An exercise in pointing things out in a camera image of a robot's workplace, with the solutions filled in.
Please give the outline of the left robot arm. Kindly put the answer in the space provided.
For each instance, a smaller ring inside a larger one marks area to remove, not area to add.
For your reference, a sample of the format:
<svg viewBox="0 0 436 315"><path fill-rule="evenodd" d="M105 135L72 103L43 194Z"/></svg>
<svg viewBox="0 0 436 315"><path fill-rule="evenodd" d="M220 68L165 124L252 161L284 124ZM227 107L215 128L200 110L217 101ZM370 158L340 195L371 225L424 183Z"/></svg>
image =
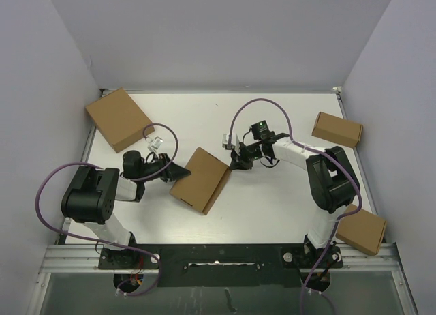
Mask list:
<svg viewBox="0 0 436 315"><path fill-rule="evenodd" d="M160 179L171 183L191 174L166 153L149 155L150 160L136 150L125 152L122 170L100 169L89 164L79 166L61 201L64 217L87 227L95 237L65 234L102 244L109 256L124 268L134 266L140 252L134 234L113 214L115 202L137 203L144 196L146 182Z"/></svg>

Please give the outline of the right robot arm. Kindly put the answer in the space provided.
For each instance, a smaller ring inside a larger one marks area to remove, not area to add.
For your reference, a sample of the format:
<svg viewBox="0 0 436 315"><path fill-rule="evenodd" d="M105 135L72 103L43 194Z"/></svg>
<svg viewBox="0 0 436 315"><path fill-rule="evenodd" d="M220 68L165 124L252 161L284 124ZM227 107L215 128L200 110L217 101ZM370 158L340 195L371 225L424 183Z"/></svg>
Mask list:
<svg viewBox="0 0 436 315"><path fill-rule="evenodd" d="M326 246L339 209L354 201L360 184L343 148L315 148L293 141L289 134L276 134L269 130L265 121L253 124L249 133L254 143L246 145L237 134L224 134L223 148L231 151L230 170L250 170L255 161L266 160L267 168L279 162L293 164L307 173L312 199L317 206L313 225L305 236L306 247L302 256L313 267L327 259Z"/></svg>

